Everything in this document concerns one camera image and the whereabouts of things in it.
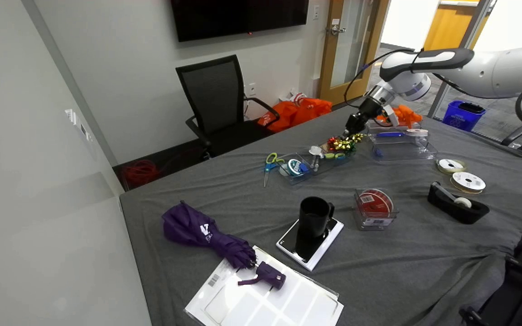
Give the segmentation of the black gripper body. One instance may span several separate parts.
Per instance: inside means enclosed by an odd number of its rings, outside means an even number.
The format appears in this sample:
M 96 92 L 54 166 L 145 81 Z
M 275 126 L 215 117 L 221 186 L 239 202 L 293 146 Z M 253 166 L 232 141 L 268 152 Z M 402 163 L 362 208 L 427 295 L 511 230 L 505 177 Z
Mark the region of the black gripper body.
M 362 130 L 369 119 L 377 117 L 382 112 L 386 101 L 386 96 L 366 94 L 358 108 L 348 116 L 344 128 Z

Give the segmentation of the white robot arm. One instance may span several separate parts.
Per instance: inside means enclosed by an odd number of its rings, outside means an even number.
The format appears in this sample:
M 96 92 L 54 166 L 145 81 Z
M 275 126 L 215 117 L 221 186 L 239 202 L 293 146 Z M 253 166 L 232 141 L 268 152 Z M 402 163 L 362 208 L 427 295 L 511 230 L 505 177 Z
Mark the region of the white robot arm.
M 438 49 L 393 50 L 380 65 L 380 81 L 348 117 L 344 134 L 362 132 L 366 123 L 382 114 L 395 96 L 422 97 L 435 74 L 449 87 L 484 99 L 514 97 L 514 114 L 522 121 L 522 47 L 507 50 Z

